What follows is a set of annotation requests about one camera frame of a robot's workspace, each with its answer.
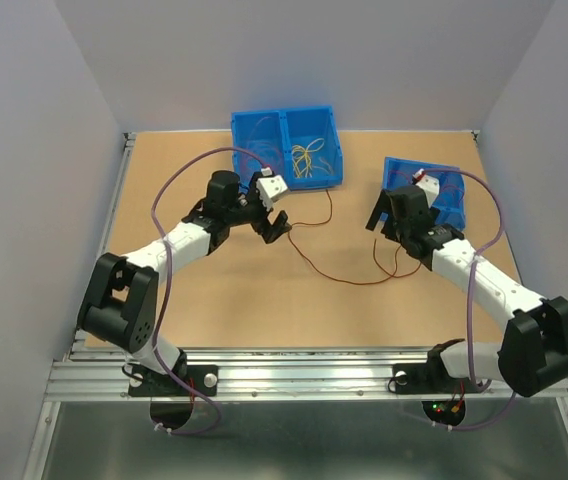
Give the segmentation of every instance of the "white wall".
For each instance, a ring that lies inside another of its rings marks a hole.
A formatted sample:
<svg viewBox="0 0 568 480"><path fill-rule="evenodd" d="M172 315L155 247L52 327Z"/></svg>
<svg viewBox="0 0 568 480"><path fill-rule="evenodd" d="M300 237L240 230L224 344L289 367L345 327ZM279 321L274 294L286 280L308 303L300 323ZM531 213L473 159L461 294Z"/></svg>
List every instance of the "white wall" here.
<svg viewBox="0 0 568 480"><path fill-rule="evenodd" d="M120 129L52 0L0 1L0 479L21 478L68 349Z"/></svg>
<svg viewBox="0 0 568 480"><path fill-rule="evenodd" d="M332 104L340 128L479 128L553 0L56 0L127 131Z"/></svg>
<svg viewBox="0 0 568 480"><path fill-rule="evenodd" d="M480 135L523 280L568 298L568 0L557 0Z"/></svg>

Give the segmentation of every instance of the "yellow wire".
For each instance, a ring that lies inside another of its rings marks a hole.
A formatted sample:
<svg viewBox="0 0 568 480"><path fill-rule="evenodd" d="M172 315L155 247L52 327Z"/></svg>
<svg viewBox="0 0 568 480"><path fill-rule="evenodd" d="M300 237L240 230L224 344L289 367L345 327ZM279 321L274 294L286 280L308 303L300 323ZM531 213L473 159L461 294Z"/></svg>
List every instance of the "yellow wire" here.
<svg viewBox="0 0 568 480"><path fill-rule="evenodd" d="M319 161L324 164L324 167L313 165L313 158L311 153L319 152L324 148L324 139L316 138L306 147L302 145L294 145L291 153L293 154L293 173L295 178L309 178L313 176L313 170L320 170L327 175L333 175L333 167L324 158L320 157Z"/></svg>

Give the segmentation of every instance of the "wooden table surface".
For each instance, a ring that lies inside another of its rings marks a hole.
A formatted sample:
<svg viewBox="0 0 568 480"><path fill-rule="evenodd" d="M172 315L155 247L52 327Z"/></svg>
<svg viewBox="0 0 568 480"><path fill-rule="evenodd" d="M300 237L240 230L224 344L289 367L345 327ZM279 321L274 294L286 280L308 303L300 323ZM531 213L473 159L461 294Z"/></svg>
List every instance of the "wooden table surface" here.
<svg viewBox="0 0 568 480"><path fill-rule="evenodd" d="M396 244L364 228L379 195L386 156L457 165L484 177L470 133L343 131L340 141L344 183L331 190L333 220L292 232L305 254L335 277L385 278L373 262L375 238L380 262L393 267ZM149 211L160 186L199 153L231 144L228 132L139 134L109 251L124 254L156 239ZM230 153L203 160L174 182L158 208L167 230L204 196L217 169L232 169ZM479 185L469 179L465 185L465 234L478 247L495 234L497 214ZM318 222L329 213L324 191L292 193L277 207L288 212L291 222ZM517 277L506 238L486 256ZM398 263L398 274L417 265L403 253ZM465 295L426 268L379 285L337 283L315 273L285 236L265 245L249 226L233 229L214 254L178 272L173 285L162 333L183 347L431 346L465 336ZM501 339L479 307L475 333L480 341ZM101 343L91 339L87 345Z"/></svg>

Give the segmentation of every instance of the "metal extrusion frame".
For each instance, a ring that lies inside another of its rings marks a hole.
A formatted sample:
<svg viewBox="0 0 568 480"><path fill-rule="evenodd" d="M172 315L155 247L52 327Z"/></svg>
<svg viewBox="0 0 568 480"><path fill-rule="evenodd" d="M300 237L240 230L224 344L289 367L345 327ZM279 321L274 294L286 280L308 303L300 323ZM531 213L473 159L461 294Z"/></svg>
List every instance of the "metal extrusion frame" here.
<svg viewBox="0 0 568 480"><path fill-rule="evenodd" d="M136 135L126 135L115 191L97 256L106 251ZM25 480L39 480L53 441L62 402L149 402L131 398L129 380L121 366L126 355L114 347L87 347L87 335L77 332L71 350L55 362L37 423ZM437 395L403 395L388 392L387 382L402 363L426 360L427 348L333 349L187 349L190 364L219 366L220 403L266 401L397 401L438 399ZM510 389L495 382L485 394L469 398L507 398ZM538 397L557 399L568 435L568 379ZM153 398L154 401L188 401L186 397Z"/></svg>

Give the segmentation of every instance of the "blue storage bin divider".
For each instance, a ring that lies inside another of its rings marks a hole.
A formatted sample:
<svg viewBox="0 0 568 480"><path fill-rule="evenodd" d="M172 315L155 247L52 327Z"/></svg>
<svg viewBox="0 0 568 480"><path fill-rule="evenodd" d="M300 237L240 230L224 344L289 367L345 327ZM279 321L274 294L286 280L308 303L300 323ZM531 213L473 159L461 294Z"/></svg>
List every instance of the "blue storage bin divider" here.
<svg viewBox="0 0 568 480"><path fill-rule="evenodd" d="M386 157L384 161L384 181L382 187L393 190L411 184L411 177L421 168L455 168L450 165L436 163L416 162L414 160L401 160ZM448 223L458 230L466 227L466 214L464 213L464 180L459 173L431 173L440 182L440 194L433 202L433 206L440 209L435 223L441 225Z"/></svg>
<svg viewBox="0 0 568 480"><path fill-rule="evenodd" d="M259 155L291 190L327 188L343 180L343 157L331 107L302 107L231 116L233 144ZM233 168L247 185L259 163L233 154Z"/></svg>

